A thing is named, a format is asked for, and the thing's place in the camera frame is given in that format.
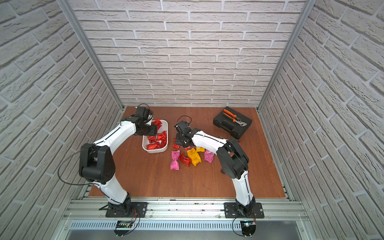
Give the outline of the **small red tea bag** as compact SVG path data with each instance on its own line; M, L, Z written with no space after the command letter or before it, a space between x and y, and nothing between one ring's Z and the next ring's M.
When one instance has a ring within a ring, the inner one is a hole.
M183 165L185 165L185 166L187 166L187 167L189 167L190 164L192 163L191 158L186 157L186 156L184 155L184 153L181 153L181 154L180 154L180 156L179 156L179 161L180 161Z

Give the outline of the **white plastic storage box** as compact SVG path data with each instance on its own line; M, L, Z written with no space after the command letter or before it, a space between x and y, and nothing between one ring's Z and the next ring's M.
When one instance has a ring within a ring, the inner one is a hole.
M143 149L149 154L157 154L165 152L168 149L168 122L166 120L152 121L151 126L156 127L154 136L144 136L142 141Z

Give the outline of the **small yellow tea bag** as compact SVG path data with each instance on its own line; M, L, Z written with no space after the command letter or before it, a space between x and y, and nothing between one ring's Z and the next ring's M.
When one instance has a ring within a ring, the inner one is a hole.
M202 162L201 157L195 148L190 148L189 150L187 150L187 155L191 159L192 164L195 167L197 166L197 164Z

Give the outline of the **pink tea bag with barcode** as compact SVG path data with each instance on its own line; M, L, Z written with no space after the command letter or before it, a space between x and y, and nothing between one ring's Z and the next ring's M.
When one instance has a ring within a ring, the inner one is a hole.
M215 154L211 151L205 150L204 152L204 160L207 161L208 163L212 163L214 160Z

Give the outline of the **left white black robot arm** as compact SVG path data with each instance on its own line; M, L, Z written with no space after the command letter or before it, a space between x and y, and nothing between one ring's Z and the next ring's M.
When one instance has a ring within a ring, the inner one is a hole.
M127 191L116 178L113 154L133 135L155 136L158 127L152 125L152 119L127 117L101 139L81 147L79 175L99 188L112 205L123 205L129 199Z

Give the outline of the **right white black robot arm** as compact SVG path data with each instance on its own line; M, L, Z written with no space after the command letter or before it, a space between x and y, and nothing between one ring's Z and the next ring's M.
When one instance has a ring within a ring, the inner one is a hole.
M218 156L222 171L232 179L236 191L236 210L248 216L255 205L255 197L249 183L249 158L236 139L219 139L199 129L175 126L176 144L183 147L202 147Z

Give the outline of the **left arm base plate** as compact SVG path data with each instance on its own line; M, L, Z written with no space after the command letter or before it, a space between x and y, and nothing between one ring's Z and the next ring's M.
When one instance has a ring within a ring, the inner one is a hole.
M129 202L121 205L108 203L106 218L132 218L137 213L137 217L144 218L146 215L148 202Z

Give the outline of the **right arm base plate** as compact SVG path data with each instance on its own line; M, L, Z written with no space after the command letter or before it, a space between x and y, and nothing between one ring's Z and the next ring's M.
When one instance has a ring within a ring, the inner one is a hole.
M225 218L254 218L264 219L264 210L261 203L250 203L244 207L238 203L224 203Z

